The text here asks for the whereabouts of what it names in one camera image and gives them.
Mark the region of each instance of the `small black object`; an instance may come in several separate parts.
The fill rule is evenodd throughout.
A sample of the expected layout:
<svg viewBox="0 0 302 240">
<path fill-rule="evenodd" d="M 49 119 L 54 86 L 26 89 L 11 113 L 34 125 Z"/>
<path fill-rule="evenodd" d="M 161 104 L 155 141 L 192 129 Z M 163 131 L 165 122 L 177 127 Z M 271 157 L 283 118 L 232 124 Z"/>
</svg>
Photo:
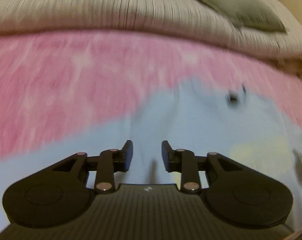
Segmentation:
<svg viewBox="0 0 302 240">
<path fill-rule="evenodd" d="M 238 95 L 230 92 L 228 100 L 230 104 L 236 105 L 238 103 Z"/>
<path fill-rule="evenodd" d="M 120 184 L 113 173 L 130 167 L 133 145 L 99 156 L 78 153 L 11 185 L 3 207 L 11 222 L 0 240 L 282 240 L 292 207 L 286 186 L 240 163 L 208 153 L 195 156 L 162 142 L 172 185 Z M 94 189 L 86 188 L 97 171 Z M 205 171 L 208 188 L 201 188 Z"/>
<path fill-rule="evenodd" d="M 243 93 L 246 95 L 246 87 L 244 84 L 242 84 Z"/>
</svg>

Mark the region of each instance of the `black ribbed base plate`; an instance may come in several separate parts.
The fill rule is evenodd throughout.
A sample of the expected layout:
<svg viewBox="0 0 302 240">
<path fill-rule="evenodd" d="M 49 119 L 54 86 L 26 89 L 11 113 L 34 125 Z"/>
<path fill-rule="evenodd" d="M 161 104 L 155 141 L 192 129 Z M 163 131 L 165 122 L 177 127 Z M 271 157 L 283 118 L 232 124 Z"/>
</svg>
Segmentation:
<svg viewBox="0 0 302 240">
<path fill-rule="evenodd" d="M 199 195 L 176 185 L 123 184 L 112 194 L 97 195 L 75 220 L 46 229 L 11 224 L 0 240 L 282 240 L 284 225 L 243 229 L 215 217 Z"/>
</svg>

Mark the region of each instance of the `light blue blanket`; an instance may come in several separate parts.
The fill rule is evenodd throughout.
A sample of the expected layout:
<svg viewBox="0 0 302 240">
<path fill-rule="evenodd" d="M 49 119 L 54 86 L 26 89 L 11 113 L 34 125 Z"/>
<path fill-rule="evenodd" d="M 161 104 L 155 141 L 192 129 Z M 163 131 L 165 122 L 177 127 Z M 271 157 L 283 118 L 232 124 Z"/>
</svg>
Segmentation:
<svg viewBox="0 0 302 240">
<path fill-rule="evenodd" d="M 302 130 L 279 112 L 273 101 L 240 90 L 238 103 L 228 103 L 228 91 L 205 90 L 195 81 L 160 91 L 133 116 L 94 127 L 82 134 L 46 145 L 31 154 L 0 162 L 0 231 L 8 225 L 1 199 L 8 186 L 76 152 L 98 155 L 133 141 L 134 154 L 127 173 L 117 183 L 178 183 L 179 175 L 165 171 L 161 142 L 196 155 L 219 152 L 271 176 L 289 187 L 294 196 L 287 224 L 302 227 L 302 181 L 293 149 L 302 153 Z M 87 186 L 92 187 L 95 174 Z M 201 172 L 202 186 L 206 187 Z"/>
</svg>

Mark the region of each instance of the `pink blanket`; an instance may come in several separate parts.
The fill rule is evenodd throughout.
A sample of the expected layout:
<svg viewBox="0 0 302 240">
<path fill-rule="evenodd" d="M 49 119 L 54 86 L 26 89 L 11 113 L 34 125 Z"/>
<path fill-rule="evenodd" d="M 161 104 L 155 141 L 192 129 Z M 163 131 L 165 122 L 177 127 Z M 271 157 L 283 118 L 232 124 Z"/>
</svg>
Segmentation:
<svg viewBox="0 0 302 240">
<path fill-rule="evenodd" d="M 258 60 L 145 33 L 78 31 L 0 37 L 0 158 L 133 112 L 147 95 L 197 76 L 273 99 L 302 127 L 302 83 Z"/>
</svg>

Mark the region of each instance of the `gray pillow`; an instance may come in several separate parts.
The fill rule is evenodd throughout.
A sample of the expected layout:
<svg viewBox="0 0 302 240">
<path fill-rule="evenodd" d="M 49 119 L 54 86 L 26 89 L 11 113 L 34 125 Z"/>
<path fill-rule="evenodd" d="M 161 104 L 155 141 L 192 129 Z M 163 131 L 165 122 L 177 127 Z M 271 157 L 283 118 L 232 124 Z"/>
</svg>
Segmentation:
<svg viewBox="0 0 302 240">
<path fill-rule="evenodd" d="M 198 0 L 227 16 L 236 27 L 255 28 L 266 32 L 286 32 L 276 14 L 259 0 Z"/>
</svg>

